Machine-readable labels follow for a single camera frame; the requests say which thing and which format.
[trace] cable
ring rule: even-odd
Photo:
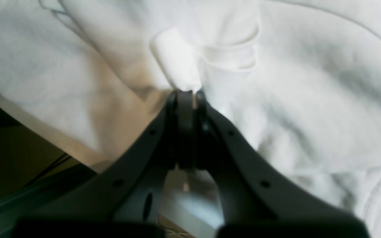
[[[56,159],[52,164],[50,164],[46,169],[42,170],[38,175],[36,175],[35,178],[33,178],[31,181],[29,181],[24,187],[29,186],[30,184],[36,182],[38,179],[42,178],[44,175],[46,175],[51,170],[55,169],[56,167],[60,166],[64,162],[68,161],[71,156],[69,155],[67,158],[63,159],[67,153],[62,154],[58,159]]]
[[[186,237],[184,235],[189,235],[191,238],[195,238],[193,235],[189,234],[188,232],[179,232],[179,231],[177,231],[175,229],[171,229],[171,228],[167,228],[167,227],[163,226],[160,223],[159,214],[157,214],[157,225],[160,226],[162,229],[165,229],[165,230],[169,231],[168,234],[175,234],[175,235],[178,235],[180,238],[189,238],[189,237]]]

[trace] black plastic part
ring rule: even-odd
[[[25,219],[18,223],[13,236],[23,238],[164,238],[165,232],[154,224],[146,223]]]
[[[203,92],[196,98],[194,111],[192,92],[173,92],[160,114],[115,164],[20,220],[15,237],[35,235],[27,229],[30,226],[51,234],[80,230],[98,237],[129,234],[134,226],[133,232],[139,232],[136,237],[158,237],[161,233],[153,226],[165,176],[175,163],[181,169],[206,169],[216,181],[225,219],[219,238],[254,234],[368,237],[354,215],[311,196],[270,166],[207,103]],[[104,229],[109,232],[98,233]]]
[[[192,169],[193,164],[193,109],[192,91],[179,92],[177,95],[177,162],[180,169]]]

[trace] white cloth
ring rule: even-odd
[[[0,0],[0,106],[20,122],[101,172],[172,87],[202,86],[276,169],[381,238],[381,1],[41,3],[53,15]]]

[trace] white fabric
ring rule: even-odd
[[[276,169],[381,238],[381,0],[41,4],[0,0],[0,106],[20,122],[101,172],[172,88],[202,86]]]

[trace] screw hole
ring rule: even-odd
[[[121,187],[123,185],[124,181],[122,179],[117,179],[112,183],[114,187]]]
[[[144,214],[142,216],[144,220],[148,219],[149,212],[151,211],[151,205],[152,205],[152,193],[149,193],[147,196],[147,199],[145,200]]]
[[[265,181],[265,180],[262,180],[260,182],[260,185],[264,188],[269,188],[271,186],[270,182],[269,181]]]

